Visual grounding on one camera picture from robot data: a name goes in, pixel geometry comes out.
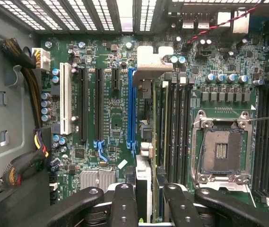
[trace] motherboard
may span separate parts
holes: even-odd
[[[258,34],[236,42],[211,36],[185,50],[183,40],[190,37],[42,39],[51,53],[51,72],[42,75],[49,98],[42,107],[43,124],[53,134],[52,160],[60,162],[50,171],[57,175],[58,201],[88,186],[106,191],[124,182],[125,169],[135,165],[156,126],[154,158],[169,182],[191,193],[198,187],[225,188],[252,203],[257,123],[250,119],[258,117],[259,87],[263,72],[269,73],[268,41]],[[174,49],[165,56],[173,71],[152,81],[155,97],[152,86],[132,84],[139,46]]]

